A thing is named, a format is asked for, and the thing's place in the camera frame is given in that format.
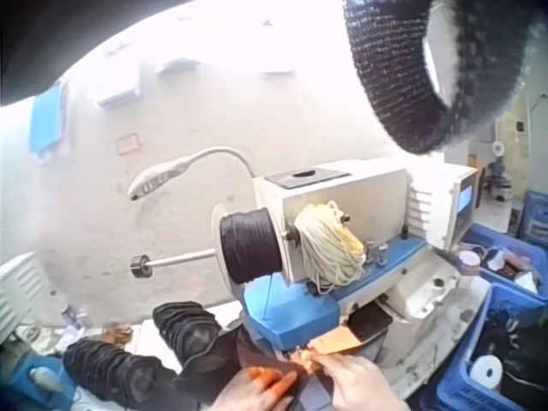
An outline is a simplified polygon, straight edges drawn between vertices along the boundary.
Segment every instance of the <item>spool holder rod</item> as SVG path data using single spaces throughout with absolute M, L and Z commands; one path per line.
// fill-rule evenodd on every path
M 282 234 L 283 239 L 289 241 L 288 232 Z M 191 261 L 199 261 L 201 259 L 210 259 L 217 255 L 215 248 L 195 251 L 193 253 L 185 253 L 166 257 L 165 259 L 150 259 L 147 255 L 138 255 L 131 260 L 131 272 L 137 278 L 150 278 L 154 268 L 169 267 L 171 265 L 179 265 L 190 263 Z
M 201 259 L 210 259 L 211 257 L 215 257 L 215 248 L 176 255 L 174 257 L 166 257 L 165 259 L 155 259 L 145 263 L 145 266 L 147 268 L 169 267 L 170 265 L 184 264 Z

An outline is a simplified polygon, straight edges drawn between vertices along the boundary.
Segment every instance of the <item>black mesh fabric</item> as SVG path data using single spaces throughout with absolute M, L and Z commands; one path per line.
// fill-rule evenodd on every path
M 176 373 L 156 357 L 133 355 L 83 338 L 63 354 L 67 374 L 101 401 L 143 411 L 195 411 L 198 403 L 175 389 Z
M 154 308 L 154 324 L 179 363 L 211 349 L 221 326 L 215 316 L 193 301 L 169 302 Z
M 284 373 L 297 371 L 299 378 L 288 395 L 298 400 L 307 384 L 308 374 L 294 363 L 281 362 L 262 353 L 243 325 L 221 335 L 207 353 L 189 360 L 176 379 L 176 388 L 204 404 L 213 404 L 230 380 L 250 366 L 276 368 Z M 293 401 L 288 409 L 294 409 Z
M 447 107 L 426 67 L 424 42 L 432 0 L 343 3 L 354 65 L 369 102 L 392 139 L 416 154 L 471 137 L 503 113 L 521 81 L 539 4 L 452 2 L 459 63 L 453 101 Z

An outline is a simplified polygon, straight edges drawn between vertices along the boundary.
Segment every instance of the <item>hand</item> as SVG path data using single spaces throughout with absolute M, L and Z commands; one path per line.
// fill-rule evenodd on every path
M 297 380 L 271 368 L 253 367 L 238 372 L 219 394 L 210 411 L 285 411 L 293 397 L 285 395 Z
M 396 397 L 383 373 L 371 361 L 342 355 L 314 359 L 333 378 L 333 407 L 337 411 L 408 411 Z

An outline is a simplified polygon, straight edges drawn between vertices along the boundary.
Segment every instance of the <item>white thread bundle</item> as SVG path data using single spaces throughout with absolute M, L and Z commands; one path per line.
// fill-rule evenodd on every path
M 320 294 L 349 285 L 362 274 L 364 246 L 341 223 L 342 216 L 337 204 L 330 201 L 307 205 L 295 219 L 305 271 Z

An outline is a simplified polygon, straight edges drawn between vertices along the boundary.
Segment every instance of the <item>blue machine base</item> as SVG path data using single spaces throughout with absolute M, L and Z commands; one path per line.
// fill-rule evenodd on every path
M 286 286 L 279 273 L 259 278 L 247 286 L 244 294 L 253 327 L 275 348 L 288 350 L 305 345 L 339 325 L 341 299 L 389 274 L 425 245 L 416 235 L 409 235 L 407 240 L 394 237 L 389 241 L 385 266 L 370 268 L 362 279 L 328 295 L 310 295 L 306 282 Z
M 29 373 L 34 368 L 45 367 L 52 370 L 61 380 L 63 392 L 43 390 L 29 378 Z M 17 400 L 32 400 L 40 407 L 48 410 L 70 411 L 76 391 L 76 384 L 63 368 L 60 359 L 29 354 L 23 358 L 9 378 L 6 391 L 10 398 Z

